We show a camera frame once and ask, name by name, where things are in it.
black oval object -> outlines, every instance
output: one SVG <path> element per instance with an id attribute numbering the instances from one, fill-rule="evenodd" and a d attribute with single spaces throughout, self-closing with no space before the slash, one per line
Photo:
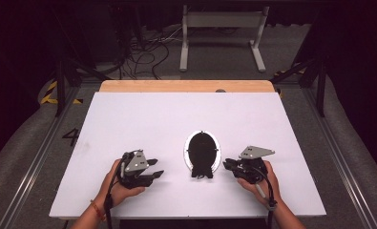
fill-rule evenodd
<path id="1" fill-rule="evenodd" d="M 192 136 L 188 143 L 188 156 L 193 165 L 191 177 L 213 177 L 212 165 L 217 159 L 218 146 L 213 137 L 205 132 Z"/>

black plastic part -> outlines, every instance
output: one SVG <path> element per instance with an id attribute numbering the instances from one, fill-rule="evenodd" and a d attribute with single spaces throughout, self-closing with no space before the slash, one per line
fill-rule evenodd
<path id="1" fill-rule="evenodd" d="M 261 158 L 234 160 L 227 158 L 223 162 L 226 170 L 232 171 L 234 177 L 243 178 L 251 184 L 258 183 L 263 180 L 262 172 L 265 176 L 268 174 L 265 164 Z"/>
<path id="2" fill-rule="evenodd" d="M 127 152 L 123 154 L 121 163 L 125 163 L 125 167 L 131 162 L 134 158 L 135 152 Z M 149 159 L 147 160 L 149 165 L 154 165 L 157 163 L 157 159 Z M 121 176 L 121 169 L 122 166 L 119 166 L 118 171 L 116 171 L 116 177 L 119 180 L 119 183 L 127 189 L 133 189 L 136 187 L 149 187 L 152 185 L 153 180 L 155 178 L 159 178 L 164 171 L 158 171 L 153 173 L 152 175 L 142 175 L 141 173 L 144 172 L 143 170 L 132 171 L 132 172 L 125 172 L 123 171 L 123 177 Z"/>
<path id="3" fill-rule="evenodd" d="M 213 178 L 212 165 L 217 151 L 216 143 L 210 135 L 204 132 L 194 135 L 188 146 L 188 156 L 193 165 L 191 177 Z"/>

black cable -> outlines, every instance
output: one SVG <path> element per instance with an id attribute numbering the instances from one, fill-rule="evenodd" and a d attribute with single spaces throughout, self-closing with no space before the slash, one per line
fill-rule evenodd
<path id="1" fill-rule="evenodd" d="M 152 37 L 146 39 L 146 41 L 159 40 L 164 35 L 164 31 L 161 31 L 161 32 L 156 31 L 156 32 L 153 32 L 153 34 L 154 35 L 152 35 Z"/>
<path id="2" fill-rule="evenodd" d="M 160 44 L 161 44 L 161 42 L 158 42 L 157 40 L 153 41 L 152 46 L 149 49 L 147 49 L 146 51 L 152 52 L 152 51 L 156 50 L 158 47 L 160 47 Z"/>
<path id="3" fill-rule="evenodd" d="M 137 79 L 135 76 L 134 76 L 134 74 L 132 73 L 132 68 L 131 68 L 131 66 L 129 65 L 129 62 L 128 62 L 128 59 L 126 59 L 126 65 L 128 66 L 128 68 L 129 68 L 129 70 L 130 70 L 130 74 L 127 72 L 127 71 L 125 71 L 132 79 Z"/>
<path id="4" fill-rule="evenodd" d="M 268 184 L 269 199 L 268 199 L 267 226 L 268 226 L 269 229 L 271 229 L 272 228 L 272 218 L 273 218 L 273 215 L 274 215 L 274 210 L 275 210 L 275 207 L 277 206 L 277 201 L 275 201 L 275 199 L 274 199 L 274 190 L 272 189 L 272 185 L 271 185 L 271 182 L 269 181 L 268 177 L 262 171 L 260 171 L 257 168 L 252 168 L 252 169 L 257 171 L 265 179 L 266 183 Z"/>
<path id="5" fill-rule="evenodd" d="M 69 221 L 66 220 L 66 221 L 64 222 L 64 225 L 63 225 L 62 229 L 66 229 L 68 224 L 69 224 Z"/>
<path id="6" fill-rule="evenodd" d="M 153 57 L 153 59 L 152 59 L 151 61 L 141 63 L 141 62 L 140 62 L 140 59 L 141 59 L 144 55 L 150 55 L 150 56 Z M 142 55 L 136 60 L 136 62 L 134 62 L 134 63 L 135 63 L 134 74 L 149 73 L 149 72 L 137 72 L 137 65 L 139 65 L 139 64 L 151 64 L 151 63 L 155 62 L 155 60 L 156 60 L 156 57 L 155 57 L 153 54 L 151 54 L 151 53 L 144 53 L 144 54 L 142 54 Z"/>
<path id="7" fill-rule="evenodd" d="M 131 46 L 130 46 L 131 49 L 133 51 L 137 51 L 137 52 L 135 52 L 133 54 L 140 54 L 141 52 L 151 52 L 151 51 L 155 50 L 156 48 L 158 48 L 158 45 L 156 46 L 157 40 L 155 40 L 155 41 L 147 41 L 147 40 L 145 40 L 145 42 L 147 42 L 147 44 L 146 44 L 146 47 L 145 47 L 144 50 L 142 48 L 138 47 L 138 43 L 137 42 L 131 43 Z"/>
<path id="8" fill-rule="evenodd" d="M 126 74 L 128 74 L 128 76 L 130 77 L 130 78 L 132 78 L 132 79 L 135 79 L 133 76 L 131 76 L 126 70 L 125 70 L 125 67 L 122 65 L 122 69 L 123 69 L 123 71 L 126 73 Z"/>
<path id="9" fill-rule="evenodd" d="M 121 163 L 122 161 L 119 161 L 119 163 L 117 163 L 116 165 L 116 169 L 111 178 L 111 182 L 108 187 L 107 196 L 105 197 L 105 201 L 104 201 L 104 210 L 105 210 L 105 215 L 107 218 L 108 229 L 112 229 L 111 208 L 113 208 L 114 206 L 113 199 L 111 197 L 111 190 L 114 187 L 114 185 L 118 183 L 118 181 L 114 183 L 114 180 L 115 180 L 116 173 L 118 173 L 119 171 L 119 166 L 121 165 Z"/>
<path id="10" fill-rule="evenodd" d="M 167 46 L 165 46 L 165 45 L 162 44 L 161 42 L 160 42 L 160 44 L 166 49 L 167 54 L 165 55 L 165 57 L 164 57 L 162 60 L 160 60 L 158 63 L 156 63 L 156 64 L 152 67 L 152 73 L 153 73 L 153 75 L 155 76 L 156 79 L 161 79 L 161 78 L 160 78 L 159 76 L 156 75 L 156 73 L 155 73 L 155 67 L 157 67 L 157 66 L 158 66 L 159 64 L 161 64 L 165 59 L 167 59 L 168 55 L 170 54 L 170 51 L 168 50 Z"/>
<path id="11" fill-rule="evenodd" d="M 178 25 L 178 29 L 176 29 L 176 30 L 155 32 L 155 35 L 157 35 L 158 33 L 160 33 L 160 36 L 158 36 L 158 37 L 155 38 L 155 35 L 153 35 L 152 37 L 150 37 L 149 39 L 147 39 L 147 41 L 149 41 L 149 42 L 151 42 L 151 41 L 163 42 L 163 41 L 168 40 L 168 39 L 171 39 L 171 41 L 173 41 L 172 37 L 173 36 L 177 37 L 180 34 L 181 29 L 182 29 L 182 25 L 179 24 Z"/>

bracelet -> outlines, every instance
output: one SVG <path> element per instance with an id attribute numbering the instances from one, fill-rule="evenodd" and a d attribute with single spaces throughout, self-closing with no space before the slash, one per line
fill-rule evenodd
<path id="1" fill-rule="evenodd" d="M 90 200 L 90 203 L 94 207 L 96 211 L 96 215 L 99 217 L 99 219 L 101 219 L 101 221 L 105 221 L 107 218 L 101 214 L 101 211 L 99 211 L 99 208 L 96 206 L 96 204 L 94 203 L 92 199 Z"/>

cable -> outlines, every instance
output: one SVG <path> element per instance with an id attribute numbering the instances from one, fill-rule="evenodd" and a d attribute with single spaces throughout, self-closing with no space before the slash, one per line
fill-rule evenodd
<path id="1" fill-rule="evenodd" d="M 68 224 L 69 224 L 69 221 L 66 220 L 66 221 L 64 222 L 64 225 L 63 225 L 62 229 L 66 229 Z"/>
<path id="2" fill-rule="evenodd" d="M 122 69 L 123 69 L 123 71 L 124 71 L 126 74 L 128 74 L 128 76 L 131 77 L 132 79 L 136 79 L 136 77 L 133 76 L 133 74 L 132 74 L 132 68 L 131 68 L 131 66 L 129 65 L 128 59 L 126 59 L 125 63 L 126 63 L 126 65 L 128 66 L 128 68 L 129 68 L 129 70 L 130 70 L 130 73 L 128 73 L 128 71 L 125 70 L 124 65 L 122 65 Z"/>
<path id="3" fill-rule="evenodd" d="M 166 56 L 165 56 L 162 60 L 160 60 L 160 62 L 156 63 L 156 65 L 154 65 L 154 66 L 152 67 L 152 73 L 153 73 L 153 75 L 155 76 L 156 79 L 160 79 L 160 77 L 159 77 L 158 75 L 156 75 L 156 73 L 155 73 L 155 67 L 157 67 L 157 66 L 158 66 L 159 64 L 161 64 L 165 59 L 167 59 L 168 55 L 170 54 L 170 51 L 168 50 L 167 46 L 165 46 L 163 43 L 160 43 L 160 44 L 166 49 L 167 54 L 166 54 Z"/>
<path id="4" fill-rule="evenodd" d="M 140 60 L 144 55 L 150 55 L 150 56 L 153 57 L 153 59 L 152 59 L 151 61 L 148 61 L 148 62 L 143 62 L 143 63 L 139 62 L 139 60 Z M 144 53 L 144 54 L 142 54 L 142 55 L 141 55 L 136 61 L 135 61 L 135 60 L 131 60 L 131 61 L 134 62 L 135 64 L 151 64 L 151 63 L 155 62 L 155 60 L 156 60 L 156 57 L 155 57 L 152 53 Z"/>
<path id="5" fill-rule="evenodd" d="M 168 40 L 168 39 L 174 39 L 174 38 L 172 38 L 172 36 L 176 33 L 176 32 L 178 32 L 179 30 L 181 30 L 182 29 L 182 27 L 179 27 L 178 29 L 176 29 L 173 33 L 171 33 L 171 35 L 169 35 L 167 38 L 162 38 L 162 37 L 159 37 L 157 40 L 148 40 L 148 41 L 158 41 L 158 42 L 164 42 L 164 41 L 166 41 L 166 40 Z"/>
<path id="6" fill-rule="evenodd" d="M 267 208 L 268 208 L 267 226 L 268 226 L 268 228 L 272 228 L 272 217 L 274 215 L 274 210 L 275 210 L 275 208 L 277 206 L 277 201 L 275 201 L 275 199 L 274 199 L 274 190 L 272 189 L 272 185 L 271 185 L 271 182 L 269 181 L 268 177 L 261 170 L 259 170 L 257 168 L 254 168 L 254 167 L 252 169 L 254 169 L 255 171 L 257 171 L 265 179 L 266 183 L 268 184 L 269 199 L 267 200 L 268 201 L 268 206 L 267 206 Z"/>
<path id="7" fill-rule="evenodd" d="M 107 196 L 105 197 L 105 201 L 104 201 L 104 209 L 105 209 L 105 214 L 107 216 L 108 229 L 112 229 L 111 208 L 113 208 L 114 206 L 113 199 L 111 197 L 111 190 L 114 187 L 114 185 L 118 183 L 118 181 L 114 183 L 114 180 L 115 180 L 116 173 L 119 170 L 119 166 L 122 163 L 123 163 L 122 161 L 119 161 L 119 163 L 117 163 L 116 165 L 116 169 L 111 178 L 110 186 L 108 187 Z"/>

